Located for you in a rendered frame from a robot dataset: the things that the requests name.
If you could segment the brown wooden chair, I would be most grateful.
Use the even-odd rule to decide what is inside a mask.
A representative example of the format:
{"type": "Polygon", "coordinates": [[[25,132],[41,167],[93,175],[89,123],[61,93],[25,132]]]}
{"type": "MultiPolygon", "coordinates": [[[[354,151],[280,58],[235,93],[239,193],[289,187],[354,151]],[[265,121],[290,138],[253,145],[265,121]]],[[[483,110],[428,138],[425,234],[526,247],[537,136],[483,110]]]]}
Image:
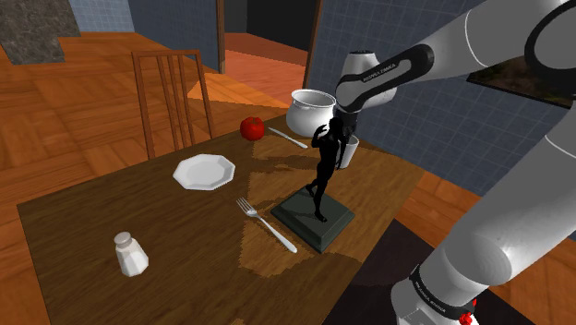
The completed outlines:
{"type": "Polygon", "coordinates": [[[199,50],[162,50],[162,51],[137,51],[132,52],[132,62],[138,94],[138,104],[143,128],[143,135],[146,145],[148,159],[156,157],[155,146],[152,137],[150,115],[146,98],[146,91],[142,73],[141,59],[153,57],[156,60],[159,77],[162,84],[164,101],[169,116],[170,130],[174,143],[174,149],[186,148],[196,143],[193,130],[193,122],[189,107],[186,84],[186,72],[184,57],[192,55],[195,57],[198,78],[201,90],[201,99],[205,117],[207,120],[210,138],[214,138],[215,124],[210,99],[206,84],[204,69],[199,50]]]}

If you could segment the white salt shaker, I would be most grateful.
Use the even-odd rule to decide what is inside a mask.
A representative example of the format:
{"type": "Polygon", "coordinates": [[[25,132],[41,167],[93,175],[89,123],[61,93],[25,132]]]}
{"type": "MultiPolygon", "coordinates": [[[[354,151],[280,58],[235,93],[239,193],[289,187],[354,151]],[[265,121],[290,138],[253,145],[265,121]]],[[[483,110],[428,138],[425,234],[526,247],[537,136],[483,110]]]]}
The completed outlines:
{"type": "Polygon", "coordinates": [[[129,233],[121,232],[114,237],[115,252],[125,276],[140,275],[149,266],[149,257],[139,242],[129,233]]]}

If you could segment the grey stone slab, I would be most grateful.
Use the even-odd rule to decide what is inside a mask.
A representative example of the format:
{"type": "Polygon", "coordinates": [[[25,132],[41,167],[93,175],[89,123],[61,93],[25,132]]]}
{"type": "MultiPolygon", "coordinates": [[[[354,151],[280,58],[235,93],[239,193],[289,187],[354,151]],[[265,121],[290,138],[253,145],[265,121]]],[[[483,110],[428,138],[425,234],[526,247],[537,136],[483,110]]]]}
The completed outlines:
{"type": "Polygon", "coordinates": [[[12,65],[64,62],[59,37],[80,37],[69,0],[0,0],[0,45],[12,65]]]}

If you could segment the red tomato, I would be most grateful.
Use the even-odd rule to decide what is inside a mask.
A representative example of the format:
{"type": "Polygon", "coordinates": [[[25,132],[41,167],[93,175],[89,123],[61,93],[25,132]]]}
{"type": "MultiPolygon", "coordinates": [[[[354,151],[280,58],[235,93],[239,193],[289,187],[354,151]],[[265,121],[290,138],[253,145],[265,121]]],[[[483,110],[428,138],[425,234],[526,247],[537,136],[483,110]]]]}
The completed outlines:
{"type": "Polygon", "coordinates": [[[240,124],[240,134],[243,138],[255,141],[264,136],[265,126],[259,117],[250,116],[240,124]]]}

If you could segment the white pot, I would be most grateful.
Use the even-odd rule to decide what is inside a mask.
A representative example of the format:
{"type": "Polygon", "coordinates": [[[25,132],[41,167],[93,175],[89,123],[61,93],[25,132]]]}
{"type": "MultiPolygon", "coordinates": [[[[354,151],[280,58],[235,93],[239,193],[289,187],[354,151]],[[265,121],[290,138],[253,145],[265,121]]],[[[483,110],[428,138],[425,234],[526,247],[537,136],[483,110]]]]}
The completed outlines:
{"type": "Polygon", "coordinates": [[[320,90],[301,89],[294,90],[292,98],[286,124],[295,134],[312,138],[319,126],[329,124],[336,105],[332,95],[320,90]]]}

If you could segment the dark wall picture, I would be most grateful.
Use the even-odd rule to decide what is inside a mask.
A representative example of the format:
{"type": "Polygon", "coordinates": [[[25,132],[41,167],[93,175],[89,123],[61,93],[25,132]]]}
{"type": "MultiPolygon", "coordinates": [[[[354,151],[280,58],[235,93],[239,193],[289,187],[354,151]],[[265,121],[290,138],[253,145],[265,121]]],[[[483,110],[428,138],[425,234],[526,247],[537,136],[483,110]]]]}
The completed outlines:
{"type": "Polygon", "coordinates": [[[570,109],[572,99],[539,78],[523,56],[471,73],[467,80],[495,90],[570,109]]]}

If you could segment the brown wooden door frame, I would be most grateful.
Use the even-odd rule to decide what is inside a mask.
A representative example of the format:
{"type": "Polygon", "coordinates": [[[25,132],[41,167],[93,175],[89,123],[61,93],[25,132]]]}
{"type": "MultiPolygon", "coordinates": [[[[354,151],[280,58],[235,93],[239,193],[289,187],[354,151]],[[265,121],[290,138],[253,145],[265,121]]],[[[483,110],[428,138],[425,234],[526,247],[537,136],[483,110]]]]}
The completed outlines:
{"type": "Polygon", "coordinates": [[[323,0],[215,0],[219,72],[225,70],[226,27],[307,52],[303,88],[315,51],[323,0]]]}

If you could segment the silver table knife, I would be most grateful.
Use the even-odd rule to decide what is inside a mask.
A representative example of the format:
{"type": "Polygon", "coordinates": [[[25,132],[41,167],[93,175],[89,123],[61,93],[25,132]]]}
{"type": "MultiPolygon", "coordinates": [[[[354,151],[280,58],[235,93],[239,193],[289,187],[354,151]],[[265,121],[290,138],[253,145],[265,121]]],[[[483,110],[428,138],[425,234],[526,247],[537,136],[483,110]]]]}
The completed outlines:
{"type": "Polygon", "coordinates": [[[280,137],[282,137],[282,138],[285,138],[285,139],[291,141],[294,145],[296,145],[296,146],[298,146],[298,147],[300,147],[300,148],[302,148],[302,149],[307,149],[307,148],[308,148],[308,146],[307,146],[305,143],[303,143],[303,142],[301,142],[301,141],[298,141],[298,140],[296,140],[296,139],[294,139],[294,138],[291,138],[290,136],[288,136],[288,135],[284,134],[283,132],[279,131],[278,129],[275,129],[275,128],[273,128],[273,127],[268,127],[268,130],[270,130],[271,132],[273,132],[274,134],[276,134],[276,135],[278,135],[278,136],[280,136],[280,137]]]}

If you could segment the black figure on dark base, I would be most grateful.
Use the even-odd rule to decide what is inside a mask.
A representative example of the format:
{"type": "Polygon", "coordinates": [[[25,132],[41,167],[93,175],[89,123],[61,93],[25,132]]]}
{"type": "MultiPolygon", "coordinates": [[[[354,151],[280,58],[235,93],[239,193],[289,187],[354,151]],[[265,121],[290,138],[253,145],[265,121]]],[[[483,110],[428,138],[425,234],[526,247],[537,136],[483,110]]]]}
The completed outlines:
{"type": "Polygon", "coordinates": [[[349,208],[325,194],[334,172],[342,168],[347,144],[341,118],[333,117],[327,125],[319,126],[311,140],[320,155],[315,178],[270,211],[319,253],[354,218],[349,208]]]}

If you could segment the white octagonal plate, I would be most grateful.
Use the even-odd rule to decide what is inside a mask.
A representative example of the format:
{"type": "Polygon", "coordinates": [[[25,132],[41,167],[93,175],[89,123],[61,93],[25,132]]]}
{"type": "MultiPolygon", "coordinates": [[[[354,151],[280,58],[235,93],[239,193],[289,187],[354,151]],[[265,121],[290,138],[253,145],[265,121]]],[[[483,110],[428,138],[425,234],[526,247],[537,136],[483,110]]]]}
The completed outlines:
{"type": "Polygon", "coordinates": [[[184,189],[210,191],[234,179],[235,165],[222,155],[198,154],[181,161],[174,180],[184,189]]]}

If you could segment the brown wooden table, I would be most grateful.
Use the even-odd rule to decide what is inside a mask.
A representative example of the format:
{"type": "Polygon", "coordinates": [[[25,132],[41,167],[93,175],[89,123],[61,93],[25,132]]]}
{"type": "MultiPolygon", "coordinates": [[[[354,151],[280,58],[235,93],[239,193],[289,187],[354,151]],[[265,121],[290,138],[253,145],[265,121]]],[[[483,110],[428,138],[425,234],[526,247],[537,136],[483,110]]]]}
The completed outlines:
{"type": "Polygon", "coordinates": [[[22,203],[18,207],[51,325],[320,325],[423,175],[361,143],[327,192],[354,219],[318,253],[270,213],[310,182],[318,152],[270,130],[229,133],[22,203]],[[173,178],[198,154],[222,155],[234,179],[187,190],[173,178]],[[292,253],[236,204],[245,198],[292,253]],[[114,237],[149,257],[125,276],[114,237]]]}

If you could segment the silver fork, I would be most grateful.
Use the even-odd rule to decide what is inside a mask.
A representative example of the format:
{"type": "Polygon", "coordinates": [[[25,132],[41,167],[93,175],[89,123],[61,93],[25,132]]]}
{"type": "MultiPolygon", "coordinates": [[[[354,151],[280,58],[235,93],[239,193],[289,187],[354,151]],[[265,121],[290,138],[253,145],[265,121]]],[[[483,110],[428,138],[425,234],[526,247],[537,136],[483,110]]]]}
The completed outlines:
{"type": "Polygon", "coordinates": [[[269,223],[267,223],[259,214],[258,211],[252,207],[245,198],[239,198],[236,200],[236,204],[243,211],[243,213],[252,218],[256,218],[261,221],[270,232],[282,243],[282,245],[292,253],[297,252],[296,246],[286,239],[281,233],[279,233],[275,228],[273,228],[269,223]]]}

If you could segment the white cup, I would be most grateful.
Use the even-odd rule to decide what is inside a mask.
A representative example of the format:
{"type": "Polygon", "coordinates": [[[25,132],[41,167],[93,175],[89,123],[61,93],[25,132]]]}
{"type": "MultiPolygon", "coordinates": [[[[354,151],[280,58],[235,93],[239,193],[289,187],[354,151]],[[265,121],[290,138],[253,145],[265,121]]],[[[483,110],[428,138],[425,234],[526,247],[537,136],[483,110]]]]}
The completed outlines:
{"type": "Polygon", "coordinates": [[[352,160],[354,153],[359,145],[359,139],[356,135],[351,135],[348,139],[346,144],[345,150],[343,152],[343,156],[341,157],[341,148],[342,143],[339,141],[337,146],[337,153],[336,153],[336,167],[340,167],[341,169],[347,168],[350,161],[352,160]]]}

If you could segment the dark robot stand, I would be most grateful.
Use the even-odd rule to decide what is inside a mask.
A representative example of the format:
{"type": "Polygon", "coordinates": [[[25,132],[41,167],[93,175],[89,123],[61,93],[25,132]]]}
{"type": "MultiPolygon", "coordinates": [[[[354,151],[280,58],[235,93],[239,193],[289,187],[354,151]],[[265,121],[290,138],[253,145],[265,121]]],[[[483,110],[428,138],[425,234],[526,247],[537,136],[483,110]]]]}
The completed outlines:
{"type": "MultiPolygon", "coordinates": [[[[397,325],[391,288],[432,251],[410,229],[392,221],[322,325],[397,325]]],[[[489,290],[478,296],[474,315],[480,325],[535,325],[489,290]]]]}

